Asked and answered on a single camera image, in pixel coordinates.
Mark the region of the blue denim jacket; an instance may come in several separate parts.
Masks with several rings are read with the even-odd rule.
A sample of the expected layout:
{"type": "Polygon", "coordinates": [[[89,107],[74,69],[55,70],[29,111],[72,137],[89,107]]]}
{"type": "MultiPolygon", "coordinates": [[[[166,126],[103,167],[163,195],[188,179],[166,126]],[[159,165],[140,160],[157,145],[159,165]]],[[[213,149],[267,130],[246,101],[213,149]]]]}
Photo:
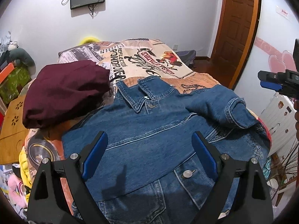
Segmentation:
{"type": "Polygon", "coordinates": [[[117,83],[111,105],[62,136],[64,155],[80,152],[98,132],[107,149],[86,183],[110,223],[190,223],[214,182],[192,146],[199,131],[219,152],[264,165],[271,142],[232,90],[216,85],[181,94],[156,76],[117,83]]]}

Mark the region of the white radiator with stickers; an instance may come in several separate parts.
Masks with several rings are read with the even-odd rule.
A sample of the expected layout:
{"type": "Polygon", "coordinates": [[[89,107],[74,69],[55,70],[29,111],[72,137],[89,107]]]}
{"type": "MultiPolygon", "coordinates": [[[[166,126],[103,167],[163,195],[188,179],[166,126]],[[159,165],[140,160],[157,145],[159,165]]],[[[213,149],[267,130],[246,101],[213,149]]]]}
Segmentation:
{"type": "Polygon", "coordinates": [[[268,106],[262,111],[260,119],[271,135],[269,156],[277,153],[286,156],[296,137],[295,109],[286,96],[276,93],[268,106]]]}

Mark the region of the brown wooden door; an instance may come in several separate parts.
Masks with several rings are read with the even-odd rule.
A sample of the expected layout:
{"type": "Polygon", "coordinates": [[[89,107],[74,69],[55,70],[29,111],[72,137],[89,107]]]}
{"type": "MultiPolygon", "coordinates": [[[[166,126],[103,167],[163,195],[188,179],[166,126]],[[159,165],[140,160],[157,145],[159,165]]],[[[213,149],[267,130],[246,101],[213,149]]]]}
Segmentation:
{"type": "Polygon", "coordinates": [[[235,88],[256,36],[261,0],[223,0],[211,60],[214,77],[235,88]]]}

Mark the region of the grey backpack on floor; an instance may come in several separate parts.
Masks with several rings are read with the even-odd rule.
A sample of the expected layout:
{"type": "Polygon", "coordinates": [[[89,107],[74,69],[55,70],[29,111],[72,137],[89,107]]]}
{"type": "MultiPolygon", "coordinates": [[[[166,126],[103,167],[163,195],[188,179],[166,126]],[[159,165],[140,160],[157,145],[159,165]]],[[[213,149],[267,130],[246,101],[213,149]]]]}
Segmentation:
{"type": "Polygon", "coordinates": [[[178,57],[182,62],[186,64],[188,67],[192,67],[194,64],[194,60],[196,58],[196,51],[195,50],[189,50],[189,51],[180,51],[176,52],[178,57]]]}

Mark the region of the wooden lap desk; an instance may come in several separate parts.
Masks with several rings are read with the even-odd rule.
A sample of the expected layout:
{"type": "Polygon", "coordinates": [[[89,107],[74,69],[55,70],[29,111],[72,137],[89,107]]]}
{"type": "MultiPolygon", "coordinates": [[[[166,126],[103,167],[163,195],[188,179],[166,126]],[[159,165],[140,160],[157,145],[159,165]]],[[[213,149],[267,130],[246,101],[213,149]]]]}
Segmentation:
{"type": "Polygon", "coordinates": [[[19,153],[29,132],[22,123],[25,96],[11,101],[1,128],[1,165],[19,162],[19,153]]]}

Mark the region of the maroon folded garment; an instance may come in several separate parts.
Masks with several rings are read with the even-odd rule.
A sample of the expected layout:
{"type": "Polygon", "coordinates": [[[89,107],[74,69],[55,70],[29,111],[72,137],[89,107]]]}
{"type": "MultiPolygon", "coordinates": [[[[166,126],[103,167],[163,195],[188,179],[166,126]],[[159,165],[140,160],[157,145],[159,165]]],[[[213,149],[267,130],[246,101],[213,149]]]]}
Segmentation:
{"type": "Polygon", "coordinates": [[[47,128],[86,115],[110,91],[110,70],[90,60],[45,66],[29,86],[23,106],[26,128],[47,128]]]}

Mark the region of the green patterned box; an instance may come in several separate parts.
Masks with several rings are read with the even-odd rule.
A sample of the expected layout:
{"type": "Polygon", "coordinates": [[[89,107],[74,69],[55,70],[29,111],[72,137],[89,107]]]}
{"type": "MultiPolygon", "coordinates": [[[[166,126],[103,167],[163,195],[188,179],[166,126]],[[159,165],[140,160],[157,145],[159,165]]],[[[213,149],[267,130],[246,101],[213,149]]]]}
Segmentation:
{"type": "Polygon", "coordinates": [[[31,81],[31,76],[26,66],[16,67],[1,83],[1,99],[8,105],[16,99],[22,89],[31,81]]]}

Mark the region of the orange box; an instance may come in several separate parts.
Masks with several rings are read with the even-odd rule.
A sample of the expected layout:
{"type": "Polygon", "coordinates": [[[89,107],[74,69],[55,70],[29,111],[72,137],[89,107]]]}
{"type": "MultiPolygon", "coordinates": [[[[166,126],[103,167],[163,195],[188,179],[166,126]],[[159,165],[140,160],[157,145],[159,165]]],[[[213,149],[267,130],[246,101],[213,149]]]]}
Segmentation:
{"type": "Polygon", "coordinates": [[[8,75],[15,69],[14,64],[9,63],[1,72],[0,72],[0,83],[2,83],[8,75]]]}

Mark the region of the printed retro bed blanket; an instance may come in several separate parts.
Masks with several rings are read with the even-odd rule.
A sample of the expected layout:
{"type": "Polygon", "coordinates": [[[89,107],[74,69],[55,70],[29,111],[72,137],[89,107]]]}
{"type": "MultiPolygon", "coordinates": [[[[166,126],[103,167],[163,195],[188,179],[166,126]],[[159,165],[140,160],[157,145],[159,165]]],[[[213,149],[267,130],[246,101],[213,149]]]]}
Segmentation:
{"type": "MultiPolygon", "coordinates": [[[[172,85],[181,94],[189,94],[197,89],[212,88],[218,85],[194,83],[192,86],[179,88],[176,81],[178,79],[190,79],[189,70],[182,63],[180,58],[177,57],[175,52],[167,49],[158,41],[151,41],[150,39],[130,39],[120,43],[96,43],[89,45],[88,49],[92,52],[93,58],[89,59],[83,57],[78,48],[72,48],[67,52],[70,59],[66,60],[64,63],[90,60],[97,65],[110,70],[110,91],[103,95],[103,102],[96,109],[88,112],[84,116],[77,117],[79,122],[93,111],[111,105],[114,102],[118,91],[117,83],[119,81],[122,81],[127,86],[131,87],[136,85],[140,79],[156,76],[172,85]]],[[[75,119],[76,118],[68,120],[72,121],[72,124],[68,127],[66,132],[79,123],[76,122],[75,119]]],[[[35,147],[33,144],[28,144],[27,146],[27,154],[30,162],[39,161],[41,164],[42,160],[45,158],[49,158],[54,162],[65,160],[69,157],[64,155],[63,143],[61,143],[57,154],[52,154],[51,150],[52,147],[50,145],[35,147]]],[[[76,218],[80,218],[81,215],[73,201],[66,178],[61,178],[60,181],[71,214],[76,218]]],[[[220,217],[228,215],[235,198],[238,183],[239,179],[235,178],[220,217]]]]}

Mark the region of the yellow pillow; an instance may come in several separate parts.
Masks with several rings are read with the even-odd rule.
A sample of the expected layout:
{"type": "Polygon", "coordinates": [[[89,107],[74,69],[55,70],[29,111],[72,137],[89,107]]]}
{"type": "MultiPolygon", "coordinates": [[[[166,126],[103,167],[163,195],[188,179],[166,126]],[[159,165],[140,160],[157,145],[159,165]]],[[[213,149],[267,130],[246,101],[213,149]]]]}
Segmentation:
{"type": "Polygon", "coordinates": [[[92,36],[87,36],[80,41],[79,45],[84,45],[87,43],[97,43],[97,42],[100,42],[100,40],[92,36]]]}

